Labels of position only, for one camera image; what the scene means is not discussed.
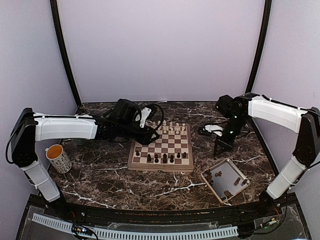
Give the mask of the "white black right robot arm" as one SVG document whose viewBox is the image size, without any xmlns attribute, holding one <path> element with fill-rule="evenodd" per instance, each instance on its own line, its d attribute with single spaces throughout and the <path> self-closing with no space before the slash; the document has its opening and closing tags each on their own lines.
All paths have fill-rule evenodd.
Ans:
<svg viewBox="0 0 320 240">
<path fill-rule="evenodd" d="M 283 156 L 281 150 L 288 154 L 288 159 L 282 160 L 282 169 L 259 195 L 259 202 L 255 205 L 255 213 L 266 217 L 274 210 L 277 199 L 317 165 L 316 160 L 320 157 L 320 111 L 316 107 L 293 106 L 251 92 L 235 98 L 223 95 L 215 108 L 227 119 L 216 138 L 215 154 L 233 149 L 236 137 L 248 120 L 264 121 L 266 127 L 274 126 L 279 131 L 262 131 L 272 156 Z"/>
</svg>

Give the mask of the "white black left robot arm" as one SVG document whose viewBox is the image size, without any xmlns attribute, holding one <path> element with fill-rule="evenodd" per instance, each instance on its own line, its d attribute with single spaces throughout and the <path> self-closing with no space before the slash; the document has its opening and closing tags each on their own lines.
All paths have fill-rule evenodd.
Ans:
<svg viewBox="0 0 320 240">
<path fill-rule="evenodd" d="M 148 145 L 160 137 L 157 130 L 164 121 L 163 117 L 155 127 L 146 124 L 157 111 L 162 113 L 163 109 L 156 103 L 141 107 L 123 98 L 103 115 L 48 115 L 27 107 L 21 112 L 7 141 L 5 159 L 22 169 L 44 199 L 51 203 L 50 208 L 58 217 L 67 218 L 71 208 L 39 161 L 35 144 L 55 139 L 110 142 L 124 139 Z"/>
</svg>

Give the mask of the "dark bishop piece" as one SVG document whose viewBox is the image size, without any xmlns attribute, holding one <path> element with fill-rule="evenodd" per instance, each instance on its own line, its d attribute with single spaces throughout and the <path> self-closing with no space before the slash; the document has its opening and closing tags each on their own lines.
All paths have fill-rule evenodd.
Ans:
<svg viewBox="0 0 320 240">
<path fill-rule="evenodd" d="M 147 162 L 150 163 L 152 161 L 152 157 L 150 154 L 147 155 Z"/>
</svg>

